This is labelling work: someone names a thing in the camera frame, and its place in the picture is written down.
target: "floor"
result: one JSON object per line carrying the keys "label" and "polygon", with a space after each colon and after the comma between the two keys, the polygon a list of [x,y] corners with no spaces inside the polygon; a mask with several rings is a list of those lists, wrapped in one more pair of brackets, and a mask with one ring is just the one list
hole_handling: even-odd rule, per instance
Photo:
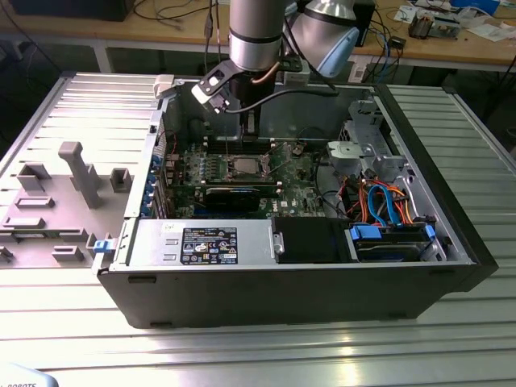
{"label": "floor", "polygon": [[[98,67],[91,49],[78,46],[47,46],[42,49],[63,71],[96,72]],[[4,57],[0,62],[0,154],[4,154],[12,141],[39,106],[58,77],[57,71],[30,44],[21,46],[23,59],[14,61]],[[117,73],[175,73],[181,75],[202,74],[202,54],[197,52],[158,52],[150,50],[110,49],[110,57]],[[217,60],[209,56],[209,62]],[[345,82],[351,66],[337,81]],[[496,85],[495,73],[442,69],[413,69],[400,66],[383,82],[406,85],[447,85],[453,87],[479,116],[486,102],[493,97]],[[516,138],[507,134],[507,128],[516,122],[516,92],[512,90],[500,107],[487,121],[488,128],[509,150],[516,147]]]}

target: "computer case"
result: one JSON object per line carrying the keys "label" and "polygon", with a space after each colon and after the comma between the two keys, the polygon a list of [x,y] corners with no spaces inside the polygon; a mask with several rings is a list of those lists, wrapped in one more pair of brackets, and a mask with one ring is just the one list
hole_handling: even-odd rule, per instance
{"label": "computer case", "polygon": [[356,40],[356,47],[362,47],[364,45],[374,9],[374,0],[355,0],[353,11],[356,15],[356,27],[360,31],[358,39]]}
{"label": "computer case", "polygon": [[18,15],[61,16],[122,22],[135,0],[10,0]]}

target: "gray plastic part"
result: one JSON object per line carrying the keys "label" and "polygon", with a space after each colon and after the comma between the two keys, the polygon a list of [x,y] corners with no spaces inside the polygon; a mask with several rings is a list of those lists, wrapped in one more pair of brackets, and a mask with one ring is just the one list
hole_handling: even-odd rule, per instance
{"label": "gray plastic part", "polygon": [[[69,175],[55,175],[52,179],[40,181],[45,193],[52,197],[55,205],[50,209],[18,208],[15,203],[18,198],[26,198],[27,194],[21,189],[6,212],[4,221],[10,218],[43,218],[45,227],[30,229],[0,228],[0,245],[6,246],[16,259],[10,263],[0,261],[0,268],[83,268],[93,263],[94,255],[86,249],[86,242],[70,242],[77,245],[84,254],[82,261],[57,262],[52,257],[55,245],[68,244],[61,237],[61,232],[85,229],[88,234],[94,233],[103,239],[106,233],[118,235],[123,223],[123,214],[127,205],[129,193],[114,193],[110,183],[110,175],[100,176],[101,184],[98,195],[102,197],[102,210],[90,210],[70,182]],[[55,237],[37,238],[38,231],[55,235]]]}
{"label": "gray plastic part", "polygon": [[78,246],[54,246],[52,256],[58,262],[84,260],[84,256]]}
{"label": "gray plastic part", "polygon": [[12,232],[0,233],[0,243],[18,243],[18,238]]}
{"label": "gray plastic part", "polygon": [[40,180],[51,179],[45,167],[37,163],[26,163],[17,178],[29,196],[41,196],[45,191]]}
{"label": "gray plastic part", "polygon": [[129,169],[114,168],[110,176],[111,186],[115,193],[128,193],[131,191],[132,179]]}
{"label": "gray plastic part", "polygon": [[13,253],[9,251],[5,246],[0,246],[0,260],[4,262],[11,262]]}
{"label": "gray plastic part", "polygon": [[12,218],[9,217],[2,224],[4,227],[16,228],[43,228],[45,221],[43,218]]}
{"label": "gray plastic part", "polygon": [[[100,177],[97,175],[97,171],[95,170],[95,166],[93,164],[86,164],[86,168],[88,169],[88,176],[94,181],[95,188],[98,189],[100,187]],[[76,191],[80,191],[81,188],[77,185],[75,182],[75,179],[73,176],[70,176],[70,181],[72,182],[73,188],[75,188]]]}
{"label": "gray plastic part", "polygon": [[75,232],[60,232],[59,236],[65,242],[85,242],[88,240],[88,233],[84,228]]}
{"label": "gray plastic part", "polygon": [[64,141],[57,154],[68,163],[75,183],[79,187],[88,207],[98,208],[101,200],[97,194],[97,182],[88,173],[88,169],[82,160],[81,152],[81,143],[77,141]]}
{"label": "gray plastic part", "polygon": [[54,207],[54,201],[52,198],[48,196],[42,196],[42,197],[29,197],[29,198],[18,198],[16,200],[15,205],[22,209],[22,208],[52,208]]}

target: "side panel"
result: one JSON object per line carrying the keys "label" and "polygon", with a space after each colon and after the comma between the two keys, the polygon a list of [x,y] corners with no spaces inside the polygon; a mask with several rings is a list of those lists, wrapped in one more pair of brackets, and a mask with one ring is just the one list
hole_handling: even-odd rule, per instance
{"label": "side panel", "polygon": [[475,275],[453,289],[454,291],[469,291],[493,274],[498,268],[497,263],[444,180],[389,88],[386,85],[379,85],[377,91],[378,97],[385,108],[384,115],[389,116],[401,141],[410,150],[411,157],[424,176],[426,183],[434,194],[440,208],[445,213],[464,250],[477,263]]}
{"label": "side panel", "polygon": [[416,318],[473,267],[103,273],[138,328]]}

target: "desk clutter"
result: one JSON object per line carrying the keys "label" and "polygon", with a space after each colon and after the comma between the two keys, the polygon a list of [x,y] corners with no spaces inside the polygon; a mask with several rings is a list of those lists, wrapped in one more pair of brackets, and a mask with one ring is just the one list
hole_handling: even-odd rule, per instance
{"label": "desk clutter", "polygon": [[461,30],[493,42],[516,39],[514,20],[494,17],[498,7],[516,8],[511,2],[494,0],[416,0],[397,9],[393,20],[408,23],[411,38],[456,39]]}

